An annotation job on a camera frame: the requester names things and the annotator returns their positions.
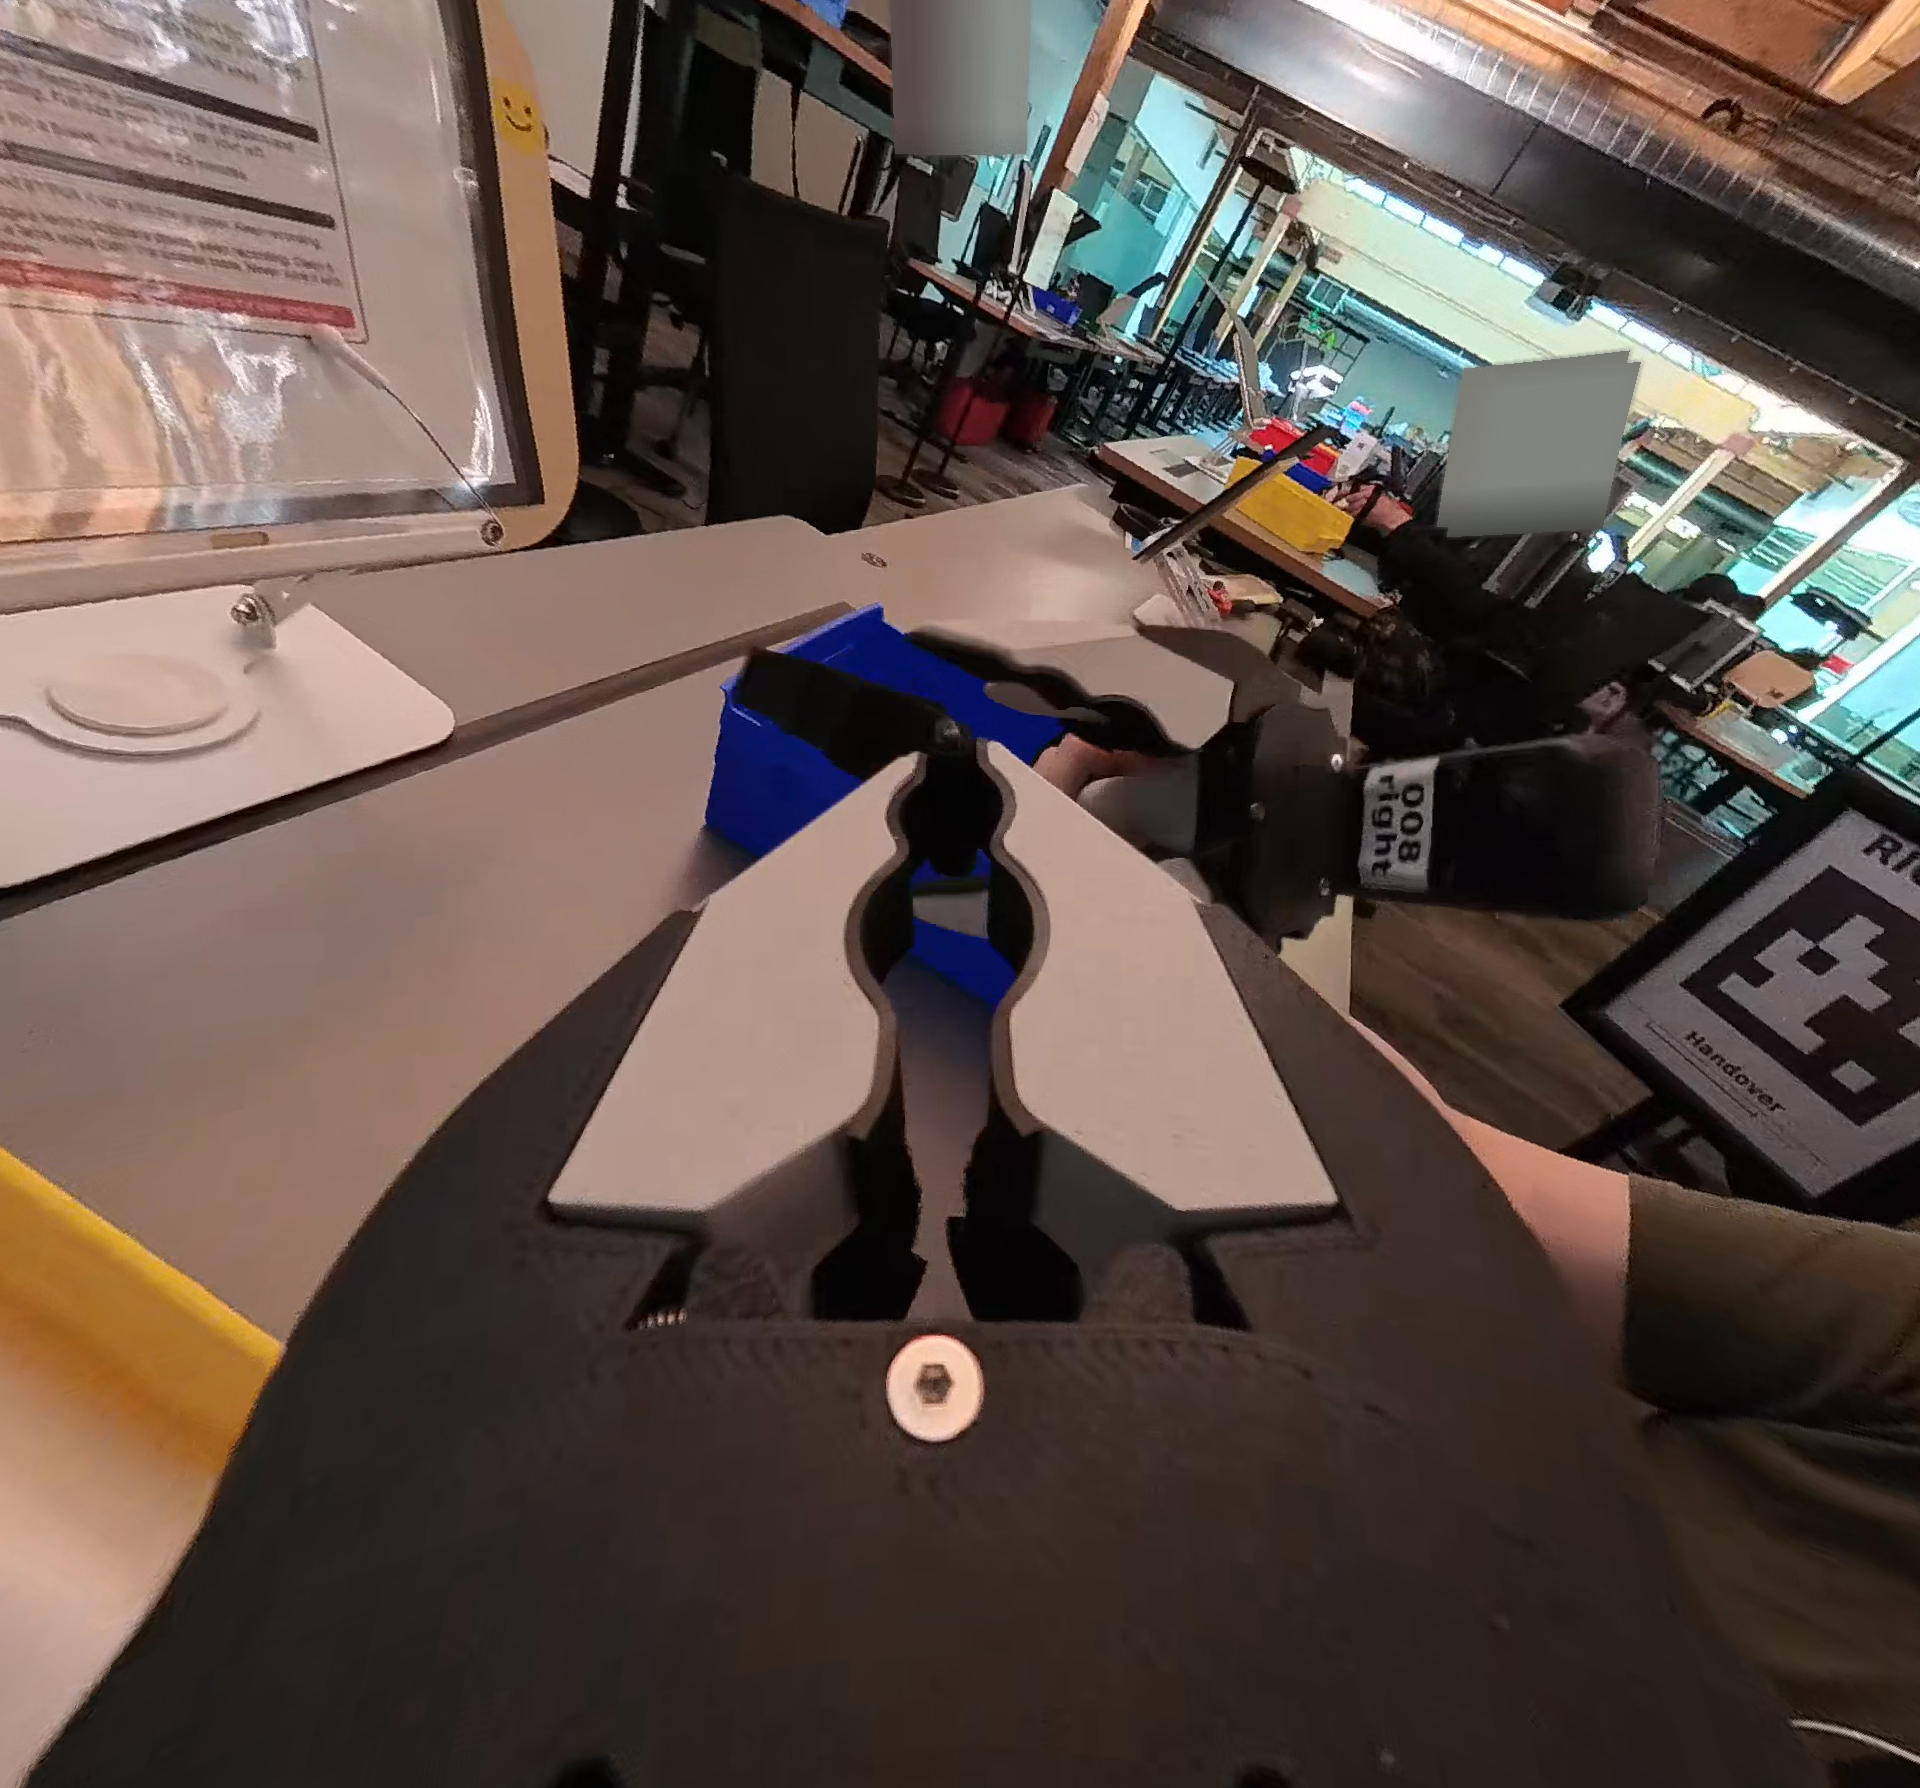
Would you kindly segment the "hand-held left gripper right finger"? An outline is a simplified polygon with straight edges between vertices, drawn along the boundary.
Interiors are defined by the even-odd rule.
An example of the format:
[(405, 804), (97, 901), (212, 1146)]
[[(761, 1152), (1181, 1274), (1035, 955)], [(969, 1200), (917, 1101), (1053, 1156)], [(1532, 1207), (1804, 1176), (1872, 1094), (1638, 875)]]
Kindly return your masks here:
[(1114, 1257), (1342, 1200), (1202, 904), (999, 744), (984, 935), (1010, 970), (946, 1226), (975, 1321), (1078, 1319)]

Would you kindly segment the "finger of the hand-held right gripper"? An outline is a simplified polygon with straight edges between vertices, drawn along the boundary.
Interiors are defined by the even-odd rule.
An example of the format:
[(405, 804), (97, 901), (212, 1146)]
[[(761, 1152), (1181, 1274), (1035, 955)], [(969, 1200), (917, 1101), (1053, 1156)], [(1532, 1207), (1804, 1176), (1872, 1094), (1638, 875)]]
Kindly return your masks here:
[(1140, 629), (1011, 640), (907, 629), (907, 642), (978, 678), (1002, 706), (1057, 721), (1091, 747), (1170, 762), (1207, 744), (1207, 667)]

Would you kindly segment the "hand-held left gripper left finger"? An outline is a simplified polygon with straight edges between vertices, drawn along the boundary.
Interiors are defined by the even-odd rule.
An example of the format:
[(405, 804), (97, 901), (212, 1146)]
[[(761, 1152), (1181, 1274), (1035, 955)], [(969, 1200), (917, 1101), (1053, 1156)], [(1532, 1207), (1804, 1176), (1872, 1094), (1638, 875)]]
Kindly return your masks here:
[(694, 912), (548, 1210), (761, 1262), (800, 1314), (902, 1319), (926, 1262), (888, 979), (914, 944), (920, 753)]

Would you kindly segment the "blue plastic bin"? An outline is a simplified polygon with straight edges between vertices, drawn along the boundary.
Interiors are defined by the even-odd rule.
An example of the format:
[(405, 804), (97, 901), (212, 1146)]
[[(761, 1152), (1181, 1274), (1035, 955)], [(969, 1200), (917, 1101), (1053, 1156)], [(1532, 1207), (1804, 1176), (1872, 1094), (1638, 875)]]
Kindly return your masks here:
[[(781, 649), (890, 691), (928, 700), (975, 735), (1005, 745), (1024, 763), (1034, 763), (1063, 733), (1057, 719), (1003, 703), (988, 694), (979, 675), (914, 644), (876, 601), (781, 644)], [(815, 745), (741, 707), (734, 679), (725, 682), (723, 691), (704, 824), (747, 855), (761, 857), (851, 793), (856, 782)], [(953, 906), (929, 918), (944, 883), (946, 877), (932, 868), (916, 872), (910, 955), (991, 1007), (1011, 985), (1014, 970), (988, 940), (979, 918), (986, 904), (979, 898), (960, 894)]]

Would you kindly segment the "yellow plastic bin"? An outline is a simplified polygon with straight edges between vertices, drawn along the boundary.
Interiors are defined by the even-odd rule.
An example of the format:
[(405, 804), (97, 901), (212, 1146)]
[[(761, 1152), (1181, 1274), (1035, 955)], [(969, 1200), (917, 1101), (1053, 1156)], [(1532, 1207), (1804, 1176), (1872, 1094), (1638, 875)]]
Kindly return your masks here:
[(281, 1344), (17, 1156), (1, 1153), (4, 1314), (220, 1474)]

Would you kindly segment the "person's right forearm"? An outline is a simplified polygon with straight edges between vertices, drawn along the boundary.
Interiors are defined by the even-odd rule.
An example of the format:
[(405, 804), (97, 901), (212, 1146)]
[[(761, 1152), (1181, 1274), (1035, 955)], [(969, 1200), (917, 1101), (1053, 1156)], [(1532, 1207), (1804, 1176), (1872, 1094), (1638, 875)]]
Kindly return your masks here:
[(1475, 1120), (1452, 1106), (1379, 1033), (1359, 1021), (1350, 1026), (1472, 1150), (1545, 1252), (1585, 1333), (1609, 1358), (1608, 1363), (1618, 1365), (1629, 1252), (1627, 1178)]

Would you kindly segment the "person's right hand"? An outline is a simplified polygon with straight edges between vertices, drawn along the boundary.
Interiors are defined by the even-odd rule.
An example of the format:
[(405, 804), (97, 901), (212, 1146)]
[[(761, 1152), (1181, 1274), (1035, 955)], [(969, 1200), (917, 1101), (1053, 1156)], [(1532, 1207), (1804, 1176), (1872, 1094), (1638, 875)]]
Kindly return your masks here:
[(1195, 768), (1190, 755), (1116, 749), (1065, 735), (1034, 772), (1122, 839), (1172, 847), (1191, 832)]

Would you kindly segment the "clear acrylic stand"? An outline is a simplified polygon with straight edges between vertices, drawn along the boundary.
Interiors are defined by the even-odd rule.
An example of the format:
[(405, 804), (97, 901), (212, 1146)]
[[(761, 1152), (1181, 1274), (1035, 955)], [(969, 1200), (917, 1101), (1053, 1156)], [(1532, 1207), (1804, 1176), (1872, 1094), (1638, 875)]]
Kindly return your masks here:
[(1154, 567), (1142, 555), (1161, 533), (1183, 531), (1176, 554), (1195, 557), (1212, 544), (1343, 613), (1378, 607), (1372, 577), (1338, 555), (1351, 515), (1296, 477), (1292, 461), (1240, 457), (1191, 434), (1110, 441), (1096, 456), (1136, 566)]

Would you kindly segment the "small yellow storage bin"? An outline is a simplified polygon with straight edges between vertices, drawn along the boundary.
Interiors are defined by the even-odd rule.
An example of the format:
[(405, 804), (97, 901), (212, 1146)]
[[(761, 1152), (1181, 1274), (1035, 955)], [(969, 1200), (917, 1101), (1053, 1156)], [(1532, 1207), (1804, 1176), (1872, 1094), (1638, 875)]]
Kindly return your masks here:
[(1351, 513), (1296, 479), (1287, 463), (1278, 457), (1235, 456), (1228, 482), (1241, 479), (1251, 485), (1235, 498), (1230, 515), (1313, 559), (1332, 557), (1345, 546), (1353, 527)]

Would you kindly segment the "framed marker sign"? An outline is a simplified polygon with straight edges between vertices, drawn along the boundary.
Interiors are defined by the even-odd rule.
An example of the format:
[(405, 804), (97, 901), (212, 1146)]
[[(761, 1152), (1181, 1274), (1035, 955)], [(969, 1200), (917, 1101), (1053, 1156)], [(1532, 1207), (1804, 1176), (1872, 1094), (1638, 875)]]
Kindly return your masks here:
[(1738, 1195), (1883, 1226), (1918, 1212), (1918, 805), (1840, 768), (1561, 1011), (1643, 1088), (1572, 1143), (1682, 1135)]

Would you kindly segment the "black fabric chair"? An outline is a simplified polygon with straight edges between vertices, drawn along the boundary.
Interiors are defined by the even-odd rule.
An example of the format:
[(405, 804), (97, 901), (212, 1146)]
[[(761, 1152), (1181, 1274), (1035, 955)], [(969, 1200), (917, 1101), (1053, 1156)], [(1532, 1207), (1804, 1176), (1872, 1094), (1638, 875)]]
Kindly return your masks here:
[(890, 242), (746, 173), (718, 180), (704, 523), (861, 527), (877, 485)]

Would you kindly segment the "olive green shirt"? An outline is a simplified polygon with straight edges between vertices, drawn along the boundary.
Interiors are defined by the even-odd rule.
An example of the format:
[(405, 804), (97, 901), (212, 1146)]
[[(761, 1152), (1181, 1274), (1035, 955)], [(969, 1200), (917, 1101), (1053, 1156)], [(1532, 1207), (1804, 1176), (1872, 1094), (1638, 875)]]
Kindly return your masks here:
[(1918, 1239), (1634, 1176), (1626, 1390), (1675, 1555), (1790, 1714), (1918, 1742)]

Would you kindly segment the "instruction sheet sign stand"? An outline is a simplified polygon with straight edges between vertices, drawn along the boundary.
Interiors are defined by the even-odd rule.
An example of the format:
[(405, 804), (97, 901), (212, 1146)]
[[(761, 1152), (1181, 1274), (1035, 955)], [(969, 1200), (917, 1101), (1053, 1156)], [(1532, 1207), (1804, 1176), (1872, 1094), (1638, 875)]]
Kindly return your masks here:
[(329, 575), (577, 479), (543, 121), (483, 0), (1, 0), (1, 883), (443, 745)]

